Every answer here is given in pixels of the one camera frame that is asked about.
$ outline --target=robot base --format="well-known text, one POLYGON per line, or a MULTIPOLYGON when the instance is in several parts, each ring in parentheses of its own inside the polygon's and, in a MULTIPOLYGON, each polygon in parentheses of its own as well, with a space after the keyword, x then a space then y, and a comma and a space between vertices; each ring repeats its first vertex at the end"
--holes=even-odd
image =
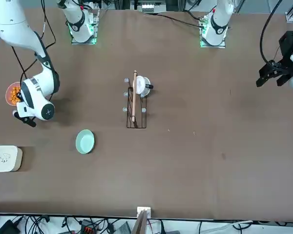
POLYGON ((208 20, 209 20, 208 17, 204 16, 199 21, 199 25, 204 27, 204 28, 200 28, 200 47, 202 47, 202 48, 225 48, 226 47, 226 42, 225 42, 226 35, 224 37, 224 40, 219 45, 216 45, 216 46, 208 44, 205 41, 205 39, 203 38, 203 34, 205 33, 205 29, 207 28, 207 26, 209 24, 208 20))
POLYGON ((93 32, 93 36, 91 36, 87 41, 85 42, 77 42, 72 35, 72 31, 69 28, 70 34, 72 36, 72 45, 95 45, 97 43, 97 37, 98 37, 98 26, 99 26, 99 15, 100 10, 98 10, 97 14, 90 13, 89 14, 89 29, 91 32, 93 32))

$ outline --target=black wire dish rack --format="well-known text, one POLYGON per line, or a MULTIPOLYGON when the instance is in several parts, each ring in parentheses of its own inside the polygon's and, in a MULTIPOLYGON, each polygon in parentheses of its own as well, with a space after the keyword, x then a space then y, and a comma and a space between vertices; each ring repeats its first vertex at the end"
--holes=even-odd
POLYGON ((133 106, 133 87, 131 86, 130 79, 126 78, 125 83, 128 83, 128 91, 124 92, 127 97, 127 107, 123 111, 127 113, 126 128, 143 129, 147 127, 147 96, 141 97, 140 101, 136 102, 135 120, 132 120, 132 106, 133 106))

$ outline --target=white mug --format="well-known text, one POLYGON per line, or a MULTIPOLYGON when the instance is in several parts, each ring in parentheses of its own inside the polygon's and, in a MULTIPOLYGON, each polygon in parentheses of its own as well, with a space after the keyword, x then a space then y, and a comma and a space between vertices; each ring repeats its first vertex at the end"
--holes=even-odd
POLYGON ((153 89, 153 85, 148 78, 137 76, 136 94, 140 94, 143 98, 150 93, 150 89, 153 89))

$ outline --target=black cable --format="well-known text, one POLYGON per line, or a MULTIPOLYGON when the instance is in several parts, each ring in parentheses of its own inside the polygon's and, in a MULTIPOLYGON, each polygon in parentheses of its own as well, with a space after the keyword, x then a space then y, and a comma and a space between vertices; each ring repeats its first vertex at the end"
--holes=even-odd
POLYGON ((41 222, 41 220, 43 219, 41 216, 36 219, 34 216, 30 216, 31 221, 33 222, 33 224, 31 225, 30 229, 29 229, 29 233, 30 230, 32 230, 32 234, 33 233, 37 233, 37 228, 39 230, 39 234, 44 234, 44 232, 41 230, 41 228, 39 227, 39 223, 41 222))
POLYGON ((13 50, 13 53, 14 53, 14 55, 15 55, 17 61, 19 62, 19 65, 20 65, 20 67, 21 67, 21 70, 23 71, 23 73, 25 74, 25 77, 26 77, 26 79, 27 79, 27 75, 26 75, 26 73, 25 73, 25 70, 24 70, 24 68, 23 68, 23 65, 21 64, 21 61, 20 61, 20 59, 19 59, 19 56, 17 55, 17 53, 16 53, 14 47, 11 46, 11 48, 12 48, 12 50, 13 50))
POLYGON ((78 220, 77 218, 73 217, 74 220, 76 220, 76 222, 78 222, 80 225, 83 223, 81 220, 78 220))
POLYGON ((242 227, 240 224, 239 224, 239 227, 240 227, 240 234, 242 234, 242 227))
POLYGON ((285 223, 284 223, 284 225, 281 225, 279 222, 276 222, 276 224, 277 224, 278 226, 281 226, 281 227, 285 227, 285 226, 287 226, 287 225, 288 225, 288 223, 287 223, 287 222, 285 222, 285 223))
POLYGON ((209 12, 211 12, 213 9, 215 9, 215 7, 216 7, 217 5, 215 5, 209 12))
POLYGON ((164 223, 161 219, 160 219, 160 222, 161 222, 161 234, 166 234, 164 223))
POLYGON ((261 56, 262 56, 262 59, 264 60, 264 62, 265 62, 268 66, 270 66, 270 67, 271 67, 273 70, 275 70, 275 71, 286 72, 286 73, 288 74, 288 73, 289 73, 288 70, 283 69, 283 68, 278 68, 278 67, 276 67, 276 66, 273 66, 270 62, 268 62, 268 60, 265 58, 265 55, 264 55, 264 53, 263 53, 263 38, 264 38, 265 30, 266 30, 266 28, 267 28, 267 26, 268 26, 268 24, 269 24, 269 22, 270 22, 270 20, 271 20, 271 18, 272 18, 272 16, 273 16, 273 14, 275 13, 276 9, 278 8, 278 6, 281 4, 282 1, 283 1, 283 0, 279 0, 279 1, 278 1, 278 3, 276 4, 276 6, 274 7, 274 9, 273 9, 272 12, 270 13, 270 15, 269 15, 269 17, 268 17, 268 19, 267 19, 267 21, 266 21, 264 27, 263 27, 262 33, 261 33, 261 35, 260 35, 259 49, 260 49, 260 54, 261 54, 261 56))
POLYGON ((252 224, 250 223, 250 224, 248 224, 245 227, 241 227, 240 224, 238 224, 238 225, 239 225, 239 228, 235 227, 234 225, 233 225, 233 228, 236 229, 236 230, 238 230, 238 231, 241 231, 241 230, 245 230, 245 229, 249 228, 252 224))
POLYGON ((200 234, 200 233, 201 233, 201 227, 202 227, 202 223, 203 223, 203 222, 201 222, 201 223, 200 223, 200 226, 199 226, 199 233, 198 233, 198 234, 200 234))
POLYGON ((88 10, 92 10, 92 7, 90 7, 90 6, 88 6, 88 5, 79 4, 79 3, 75 2, 74 0, 72 0, 72 2, 75 3, 75 4, 78 5, 78 6, 87 7, 88 10))
POLYGON ((68 232, 73 234, 73 232, 69 229, 69 226, 68 226, 67 222, 66 222, 66 227, 67 227, 68 232))
POLYGON ((273 60, 274 60, 275 57, 277 56, 279 49, 280 49, 280 46, 278 47, 277 51, 275 52, 275 55, 274 55, 274 57, 273 57, 273 60))
POLYGON ((175 21, 178 21, 178 22, 181 22, 181 23, 184 23, 184 24, 187 24, 187 25, 193 26, 193 27, 204 28, 203 26, 196 25, 196 24, 192 24, 192 23, 187 23, 187 22, 184 22, 184 21, 182 21, 182 20, 172 18, 172 17, 170 17, 170 16, 165 16, 165 15, 161 15, 161 14, 157 14, 157 16, 162 16, 162 17, 165 17, 165 18, 168 18, 168 19, 171 19, 171 20, 175 20, 175 21))
POLYGON ((48 49, 50 46, 54 45, 54 44, 57 42, 57 39, 56 39, 56 37, 55 37, 55 35, 54 35, 54 32, 53 32, 53 30, 52 30, 52 27, 51 27, 51 25, 50 25, 50 23, 49 23, 48 17, 47 17, 46 12, 45 12, 45 7, 42 7, 42 11, 43 11, 43 14, 44 14, 45 20, 47 21, 47 24, 48 24, 48 26, 49 26, 49 28, 50 28, 50 31, 51 31, 52 36, 53 36, 53 39, 54 39, 54 42, 53 42, 53 43, 51 43, 51 44, 49 44, 49 45, 47 45, 47 46, 45 47, 45 49, 48 49))
MULTIPOLYGON (((116 223, 117 221, 121 220, 120 218, 116 219, 115 221, 111 222, 111 224, 116 223)), ((107 230, 108 226, 102 231, 100 232, 100 234, 104 233, 107 230)))
POLYGON ((200 5, 201 1, 202 0, 197 0, 188 11, 192 10, 193 7, 196 7, 196 6, 200 5))
POLYGON ((201 17, 195 17, 190 11, 188 10, 184 10, 184 12, 187 12, 192 18, 194 18, 195 20, 200 20, 201 17))

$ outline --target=brown table surface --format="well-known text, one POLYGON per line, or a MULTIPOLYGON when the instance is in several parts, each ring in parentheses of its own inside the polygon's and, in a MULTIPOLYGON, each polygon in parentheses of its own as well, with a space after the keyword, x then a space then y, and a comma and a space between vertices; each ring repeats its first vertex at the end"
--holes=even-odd
MULTIPOLYGON (((150 206, 153 217, 293 221, 293 89, 275 80, 255 86, 268 15, 232 16, 226 49, 201 49, 197 28, 112 10, 101 14, 98 44, 76 46, 61 10, 47 15, 61 79, 53 120, 31 128, 12 117, 4 94, 21 69, 0 41, 0 144, 24 152, 18 172, 0 173, 0 212, 135 216, 137 206, 150 206), (155 88, 145 130, 126 129, 122 111, 133 70, 155 88), (82 129, 96 137, 88 155, 75 149, 82 129)), ((40 9, 27 19, 42 30, 40 9)), ((289 29, 284 16, 273 17, 268 59, 289 29)), ((26 67, 34 59, 17 52, 26 67)))

